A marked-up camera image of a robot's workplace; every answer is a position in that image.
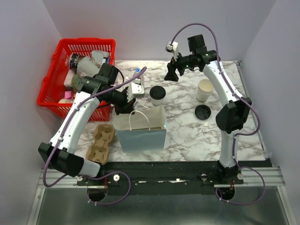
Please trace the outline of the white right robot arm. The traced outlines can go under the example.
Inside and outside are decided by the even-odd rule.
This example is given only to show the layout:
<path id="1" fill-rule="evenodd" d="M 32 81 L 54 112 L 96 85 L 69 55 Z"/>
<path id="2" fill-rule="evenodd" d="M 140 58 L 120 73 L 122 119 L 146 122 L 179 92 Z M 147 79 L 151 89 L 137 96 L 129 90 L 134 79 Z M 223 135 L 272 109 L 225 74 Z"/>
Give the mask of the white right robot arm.
<path id="1" fill-rule="evenodd" d="M 252 102 L 234 87 L 221 65 L 218 51 L 207 50 L 202 35 L 187 40 L 191 52 L 188 56 L 181 55 L 177 42 L 167 43 L 165 49 L 173 57 L 167 64 L 165 80 L 176 82 L 186 69 L 199 68 L 212 83 L 222 104 L 222 109 L 216 115 L 216 124 L 221 130 L 221 155 L 215 174 L 217 181 L 225 184 L 235 179 L 240 172 L 236 157 L 237 133 L 247 121 Z"/>

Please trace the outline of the stack of white paper cups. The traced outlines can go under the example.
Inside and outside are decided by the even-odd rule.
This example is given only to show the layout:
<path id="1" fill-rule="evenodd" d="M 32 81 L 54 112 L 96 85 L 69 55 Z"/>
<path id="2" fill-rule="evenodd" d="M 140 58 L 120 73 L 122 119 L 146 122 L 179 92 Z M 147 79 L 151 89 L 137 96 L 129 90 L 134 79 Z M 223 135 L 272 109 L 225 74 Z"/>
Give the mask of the stack of white paper cups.
<path id="1" fill-rule="evenodd" d="M 202 79 L 197 88 L 196 99 L 198 102 L 204 103 L 207 101 L 209 96 L 212 94 L 214 90 L 213 84 L 209 79 Z"/>

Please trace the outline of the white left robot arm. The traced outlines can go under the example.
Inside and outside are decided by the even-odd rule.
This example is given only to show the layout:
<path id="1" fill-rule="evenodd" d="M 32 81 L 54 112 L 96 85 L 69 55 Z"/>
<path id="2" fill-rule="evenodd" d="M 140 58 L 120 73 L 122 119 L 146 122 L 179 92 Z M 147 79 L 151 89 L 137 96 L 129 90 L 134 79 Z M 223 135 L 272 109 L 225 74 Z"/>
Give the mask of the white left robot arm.
<path id="1" fill-rule="evenodd" d="M 114 105 L 116 114 L 133 111 L 135 100 L 129 99 L 126 90 L 118 90 L 121 85 L 114 85 L 118 73 L 115 66 L 104 63 L 93 77 L 81 79 L 74 102 L 61 127 L 49 143 L 41 143 L 38 148 L 47 168 L 72 177 L 88 176 L 93 185 L 103 182 L 100 164 L 75 155 L 75 151 L 86 123 L 102 101 Z"/>

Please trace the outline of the light blue paper bag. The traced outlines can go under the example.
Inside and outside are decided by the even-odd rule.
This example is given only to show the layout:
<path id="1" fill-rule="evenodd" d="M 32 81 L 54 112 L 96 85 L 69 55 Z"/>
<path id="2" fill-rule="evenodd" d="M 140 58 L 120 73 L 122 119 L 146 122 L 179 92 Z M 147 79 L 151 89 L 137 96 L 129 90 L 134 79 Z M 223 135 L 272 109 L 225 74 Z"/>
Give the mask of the light blue paper bag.
<path id="1" fill-rule="evenodd" d="M 166 139 L 166 115 L 162 105 L 134 110 L 130 114 L 112 113 L 112 125 L 124 152 L 162 150 Z"/>

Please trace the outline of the black cup lid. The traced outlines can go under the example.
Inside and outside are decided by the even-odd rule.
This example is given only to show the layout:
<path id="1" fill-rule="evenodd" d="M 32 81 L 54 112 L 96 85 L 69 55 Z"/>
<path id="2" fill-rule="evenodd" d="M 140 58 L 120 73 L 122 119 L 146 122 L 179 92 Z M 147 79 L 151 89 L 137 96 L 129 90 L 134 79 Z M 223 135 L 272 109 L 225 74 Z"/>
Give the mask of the black cup lid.
<path id="1" fill-rule="evenodd" d="M 166 96 L 166 91 L 162 86 L 157 85 L 157 86 L 153 86 L 150 89 L 150 97 L 152 99 L 161 100 L 165 98 L 165 96 Z"/>

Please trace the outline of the white paper cup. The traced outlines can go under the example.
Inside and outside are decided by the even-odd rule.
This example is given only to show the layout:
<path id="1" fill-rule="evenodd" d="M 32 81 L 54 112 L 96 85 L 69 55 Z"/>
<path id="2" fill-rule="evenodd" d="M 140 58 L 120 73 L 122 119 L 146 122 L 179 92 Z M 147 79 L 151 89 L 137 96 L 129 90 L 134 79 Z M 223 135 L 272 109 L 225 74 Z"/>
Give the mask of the white paper cup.
<path id="1" fill-rule="evenodd" d="M 156 99 L 156 98 L 152 98 L 151 97 L 151 102 L 154 106 L 160 106 L 163 104 L 164 102 L 164 97 L 163 98 L 160 98 L 160 99 Z"/>

